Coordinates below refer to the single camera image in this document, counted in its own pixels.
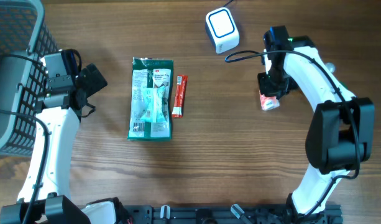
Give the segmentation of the small red white carton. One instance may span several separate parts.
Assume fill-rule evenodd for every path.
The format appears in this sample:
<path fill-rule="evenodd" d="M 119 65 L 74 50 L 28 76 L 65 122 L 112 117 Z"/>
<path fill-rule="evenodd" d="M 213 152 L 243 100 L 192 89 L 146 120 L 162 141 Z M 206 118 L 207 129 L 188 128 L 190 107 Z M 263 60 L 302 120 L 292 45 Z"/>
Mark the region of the small red white carton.
<path fill-rule="evenodd" d="M 277 100 L 275 96 L 265 96 L 261 93 L 259 93 L 259 95 L 262 110 L 268 111 L 278 108 L 280 106 L 280 102 Z"/>

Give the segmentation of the yellow dish soap bottle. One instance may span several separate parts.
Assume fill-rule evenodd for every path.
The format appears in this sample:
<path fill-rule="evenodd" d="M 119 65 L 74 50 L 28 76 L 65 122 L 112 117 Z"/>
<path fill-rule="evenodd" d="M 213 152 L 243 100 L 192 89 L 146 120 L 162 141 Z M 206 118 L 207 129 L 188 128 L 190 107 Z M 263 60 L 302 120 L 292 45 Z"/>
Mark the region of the yellow dish soap bottle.
<path fill-rule="evenodd" d="M 325 64 L 325 66 L 326 66 L 326 68 L 327 68 L 331 73 L 334 73 L 335 70 L 336 70 L 336 67 L 335 67 L 335 65 L 334 65 L 333 63 L 328 62 L 328 63 Z"/>

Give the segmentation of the green lid white jar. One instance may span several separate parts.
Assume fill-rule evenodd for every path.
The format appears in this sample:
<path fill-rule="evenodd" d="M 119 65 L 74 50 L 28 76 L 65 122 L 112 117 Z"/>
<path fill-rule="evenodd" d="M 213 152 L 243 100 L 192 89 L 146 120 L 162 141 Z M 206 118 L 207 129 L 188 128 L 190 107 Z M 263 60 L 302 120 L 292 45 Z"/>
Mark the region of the green lid white jar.
<path fill-rule="evenodd" d="M 341 85 L 342 85 L 345 89 L 348 90 L 348 87 L 347 87 L 347 85 L 346 85 L 345 83 L 343 83 L 343 82 L 340 82 L 340 83 L 341 83 Z"/>

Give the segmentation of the green foil packet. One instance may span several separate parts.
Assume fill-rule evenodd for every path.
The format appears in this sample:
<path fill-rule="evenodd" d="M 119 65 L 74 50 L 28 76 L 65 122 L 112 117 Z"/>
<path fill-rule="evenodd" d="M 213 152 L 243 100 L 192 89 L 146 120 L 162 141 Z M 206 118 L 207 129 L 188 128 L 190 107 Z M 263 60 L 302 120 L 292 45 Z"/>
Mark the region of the green foil packet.
<path fill-rule="evenodd" d="M 172 138 L 170 96 L 173 60 L 133 58 L 128 140 Z"/>

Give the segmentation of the light green tissue pack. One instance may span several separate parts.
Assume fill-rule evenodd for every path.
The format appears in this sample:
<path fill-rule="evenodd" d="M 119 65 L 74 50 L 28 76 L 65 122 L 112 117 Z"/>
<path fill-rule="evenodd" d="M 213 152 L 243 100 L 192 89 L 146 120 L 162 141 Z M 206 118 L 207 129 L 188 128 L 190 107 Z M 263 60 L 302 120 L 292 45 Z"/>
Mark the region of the light green tissue pack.
<path fill-rule="evenodd" d="M 141 117 L 142 121 L 148 123 L 162 123 L 166 121 L 163 113 L 164 95 L 165 86 L 142 90 L 142 96 L 145 101 L 145 111 Z"/>

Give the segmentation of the red white snack packet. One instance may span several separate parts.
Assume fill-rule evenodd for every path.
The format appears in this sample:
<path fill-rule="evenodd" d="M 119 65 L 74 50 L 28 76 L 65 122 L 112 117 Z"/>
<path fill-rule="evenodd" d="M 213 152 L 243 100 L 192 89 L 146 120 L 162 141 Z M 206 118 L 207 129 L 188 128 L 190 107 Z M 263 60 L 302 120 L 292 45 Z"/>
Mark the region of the red white snack packet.
<path fill-rule="evenodd" d="M 182 118 L 183 117 L 183 105 L 185 100 L 186 85 L 188 82 L 187 75 L 177 76 L 177 89 L 175 93 L 175 102 L 172 110 L 172 118 Z"/>

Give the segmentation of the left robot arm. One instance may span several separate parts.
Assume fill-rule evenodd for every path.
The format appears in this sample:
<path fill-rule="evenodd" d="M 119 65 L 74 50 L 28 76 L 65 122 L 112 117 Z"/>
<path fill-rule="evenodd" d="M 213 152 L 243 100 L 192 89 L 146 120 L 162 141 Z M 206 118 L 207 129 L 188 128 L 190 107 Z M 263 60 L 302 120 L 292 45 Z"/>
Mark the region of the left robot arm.
<path fill-rule="evenodd" d="M 96 68 L 83 66 L 75 49 L 40 59 L 0 55 L 0 151 L 31 153 L 17 202 L 1 209 L 1 223 L 125 223 L 116 198 L 84 208 L 70 199 L 70 164 L 82 109 L 106 86 Z"/>

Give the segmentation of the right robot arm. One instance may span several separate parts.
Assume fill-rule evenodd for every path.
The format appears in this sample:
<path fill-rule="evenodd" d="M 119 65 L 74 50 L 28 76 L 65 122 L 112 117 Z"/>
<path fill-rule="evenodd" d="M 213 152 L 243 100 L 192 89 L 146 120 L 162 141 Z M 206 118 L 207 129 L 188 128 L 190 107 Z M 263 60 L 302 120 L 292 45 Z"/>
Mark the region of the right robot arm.
<path fill-rule="evenodd" d="M 317 218 L 342 179 L 355 179 L 372 152 L 375 106 L 344 87 L 307 36 L 290 37 L 285 26 L 264 34 L 260 94 L 280 99 L 300 89 L 314 112 L 305 141 L 308 169 L 289 196 L 293 220 Z"/>

